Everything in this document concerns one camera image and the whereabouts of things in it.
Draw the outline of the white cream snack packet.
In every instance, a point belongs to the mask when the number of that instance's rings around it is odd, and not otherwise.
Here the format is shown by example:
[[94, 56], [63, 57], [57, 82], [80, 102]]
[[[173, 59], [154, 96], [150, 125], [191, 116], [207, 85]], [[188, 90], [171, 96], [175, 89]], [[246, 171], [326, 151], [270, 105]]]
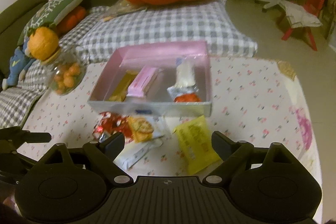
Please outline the white cream snack packet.
[[134, 141], [125, 145], [113, 163], [123, 170], [128, 170], [140, 161], [151, 149], [161, 147], [163, 141], [160, 138], [146, 142], [135, 143]]

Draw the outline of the red white candy packet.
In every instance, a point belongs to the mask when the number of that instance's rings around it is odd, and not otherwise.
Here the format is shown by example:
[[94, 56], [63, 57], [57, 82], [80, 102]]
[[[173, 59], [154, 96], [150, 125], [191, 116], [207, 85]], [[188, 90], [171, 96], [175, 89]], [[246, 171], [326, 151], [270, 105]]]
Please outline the red white candy packet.
[[107, 132], [108, 118], [111, 116], [111, 114], [112, 114], [111, 112], [103, 112], [103, 113], [100, 114], [101, 115], [101, 119], [95, 125], [95, 127], [93, 129], [93, 133], [95, 131], [98, 131], [98, 132], [106, 131]]

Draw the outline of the yellow snack packet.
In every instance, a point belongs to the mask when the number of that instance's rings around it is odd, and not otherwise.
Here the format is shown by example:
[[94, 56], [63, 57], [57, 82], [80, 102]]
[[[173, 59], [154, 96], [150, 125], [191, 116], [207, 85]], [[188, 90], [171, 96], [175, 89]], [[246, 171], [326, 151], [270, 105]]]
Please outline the yellow snack packet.
[[204, 116], [176, 126], [173, 132], [186, 158], [188, 175], [194, 175], [220, 160], [212, 147], [210, 130]]

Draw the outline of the gold snack bar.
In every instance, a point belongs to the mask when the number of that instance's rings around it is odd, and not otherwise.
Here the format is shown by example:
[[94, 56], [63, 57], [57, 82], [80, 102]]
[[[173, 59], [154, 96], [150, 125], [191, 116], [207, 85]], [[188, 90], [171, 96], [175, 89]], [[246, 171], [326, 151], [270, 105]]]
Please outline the gold snack bar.
[[117, 84], [116, 88], [108, 98], [108, 101], [123, 102], [127, 96], [128, 87], [134, 81], [137, 75], [137, 71], [127, 70], [123, 78], [120, 80], [120, 82]]

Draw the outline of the pink snack packet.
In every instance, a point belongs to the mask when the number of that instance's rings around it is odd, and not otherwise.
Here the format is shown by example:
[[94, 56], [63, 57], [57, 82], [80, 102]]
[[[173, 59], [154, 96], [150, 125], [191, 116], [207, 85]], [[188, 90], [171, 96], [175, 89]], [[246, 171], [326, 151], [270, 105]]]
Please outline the pink snack packet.
[[156, 79], [159, 68], [145, 65], [127, 89], [128, 97], [145, 98], [146, 94]]

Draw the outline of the white red snack packet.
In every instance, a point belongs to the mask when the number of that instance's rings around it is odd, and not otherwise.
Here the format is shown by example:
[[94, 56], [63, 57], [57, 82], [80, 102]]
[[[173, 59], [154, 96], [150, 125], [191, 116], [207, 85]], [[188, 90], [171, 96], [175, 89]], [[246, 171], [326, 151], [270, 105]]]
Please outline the white red snack packet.
[[198, 95], [199, 89], [196, 86], [188, 87], [175, 87], [171, 86], [167, 88], [167, 92], [174, 102], [201, 102], [201, 98]]

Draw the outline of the clear white roll packet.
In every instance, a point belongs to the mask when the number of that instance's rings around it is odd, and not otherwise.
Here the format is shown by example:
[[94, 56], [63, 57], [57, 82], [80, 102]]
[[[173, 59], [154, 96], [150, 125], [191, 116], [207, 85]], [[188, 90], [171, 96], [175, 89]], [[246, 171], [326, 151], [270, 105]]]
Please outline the clear white roll packet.
[[176, 88], [188, 88], [195, 86], [194, 60], [187, 57], [176, 59]]

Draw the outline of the silver blue foil packet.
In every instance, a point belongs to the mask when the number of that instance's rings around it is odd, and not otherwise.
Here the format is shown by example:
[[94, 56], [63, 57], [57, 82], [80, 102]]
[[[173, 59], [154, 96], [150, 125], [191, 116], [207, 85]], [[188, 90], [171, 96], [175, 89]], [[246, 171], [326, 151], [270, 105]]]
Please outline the silver blue foil packet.
[[103, 132], [98, 132], [95, 131], [93, 133], [94, 138], [99, 141], [100, 143], [106, 141], [110, 137], [110, 133], [103, 131]]

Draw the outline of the orange biscuit packet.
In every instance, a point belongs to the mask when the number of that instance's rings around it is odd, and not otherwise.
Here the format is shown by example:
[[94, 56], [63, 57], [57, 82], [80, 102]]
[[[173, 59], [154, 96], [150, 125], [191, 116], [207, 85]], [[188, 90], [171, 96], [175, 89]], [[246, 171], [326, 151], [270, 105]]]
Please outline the orange biscuit packet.
[[128, 117], [127, 123], [136, 143], [150, 141], [153, 138], [154, 127], [142, 117]]

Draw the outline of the glass jar with kumquats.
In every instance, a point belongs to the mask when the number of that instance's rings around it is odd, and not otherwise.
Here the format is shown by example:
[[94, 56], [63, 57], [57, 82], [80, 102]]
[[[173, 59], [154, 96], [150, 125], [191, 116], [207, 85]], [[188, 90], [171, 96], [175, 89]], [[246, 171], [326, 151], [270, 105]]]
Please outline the glass jar with kumquats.
[[61, 51], [45, 64], [45, 84], [60, 96], [72, 92], [85, 74], [86, 66], [71, 51]]

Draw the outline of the pink silver cardboard box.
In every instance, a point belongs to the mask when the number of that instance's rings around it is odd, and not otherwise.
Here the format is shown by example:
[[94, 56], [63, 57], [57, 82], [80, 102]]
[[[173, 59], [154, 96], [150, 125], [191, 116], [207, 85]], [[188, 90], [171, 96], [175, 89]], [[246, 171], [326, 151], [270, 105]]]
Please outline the pink silver cardboard box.
[[[176, 83], [179, 60], [191, 61], [200, 102], [174, 102], [167, 88]], [[144, 98], [127, 96], [124, 101], [109, 97], [128, 71], [139, 72], [144, 66], [158, 68]], [[166, 42], [126, 46], [114, 51], [88, 99], [98, 113], [110, 111], [122, 115], [198, 117], [211, 115], [212, 88], [210, 57], [205, 41]]]

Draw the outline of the blue monkey plush toy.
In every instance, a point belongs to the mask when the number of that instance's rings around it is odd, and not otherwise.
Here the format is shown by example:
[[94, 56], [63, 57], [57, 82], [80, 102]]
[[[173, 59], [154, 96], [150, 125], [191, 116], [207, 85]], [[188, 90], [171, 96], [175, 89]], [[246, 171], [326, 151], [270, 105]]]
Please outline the blue monkey plush toy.
[[14, 55], [10, 58], [10, 74], [2, 81], [3, 90], [17, 86], [19, 81], [24, 80], [28, 69], [35, 61], [28, 49], [29, 40], [30, 38], [25, 38], [23, 45], [18, 46], [14, 51]]

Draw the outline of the grey checkered pillow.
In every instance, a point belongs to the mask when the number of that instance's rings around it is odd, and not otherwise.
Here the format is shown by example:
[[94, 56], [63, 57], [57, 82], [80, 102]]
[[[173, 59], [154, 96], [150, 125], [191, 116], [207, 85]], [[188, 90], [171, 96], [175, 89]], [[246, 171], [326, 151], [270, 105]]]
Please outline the grey checkered pillow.
[[146, 43], [203, 40], [217, 56], [252, 57], [257, 43], [234, 26], [226, 12], [227, 0], [148, 8], [107, 22], [107, 6], [93, 6], [86, 17], [60, 39], [65, 50], [75, 50], [85, 63], [109, 60], [118, 48]]

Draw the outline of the small red plush cushion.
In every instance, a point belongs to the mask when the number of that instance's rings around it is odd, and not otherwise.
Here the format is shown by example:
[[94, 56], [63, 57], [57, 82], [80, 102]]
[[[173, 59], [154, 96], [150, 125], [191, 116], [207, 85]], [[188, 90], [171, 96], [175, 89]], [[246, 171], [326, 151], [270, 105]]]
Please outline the small red plush cushion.
[[73, 9], [57, 26], [57, 34], [59, 36], [66, 34], [81, 22], [87, 14], [84, 7], [78, 6]]

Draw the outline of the red plastic child chair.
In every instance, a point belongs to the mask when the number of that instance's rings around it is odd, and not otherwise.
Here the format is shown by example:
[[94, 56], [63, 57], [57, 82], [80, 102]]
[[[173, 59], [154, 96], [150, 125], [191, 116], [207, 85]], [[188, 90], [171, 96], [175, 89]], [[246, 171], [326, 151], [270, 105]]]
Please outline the red plastic child chair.
[[322, 10], [324, 2], [325, 0], [305, 0], [303, 5], [299, 5], [290, 1], [278, 0], [278, 5], [284, 10], [278, 19], [278, 24], [280, 24], [284, 18], [287, 18], [289, 23], [289, 27], [284, 32], [281, 39], [284, 41], [288, 40], [294, 29], [301, 28], [309, 38], [311, 49], [317, 51], [311, 28], [322, 26], [318, 16]]

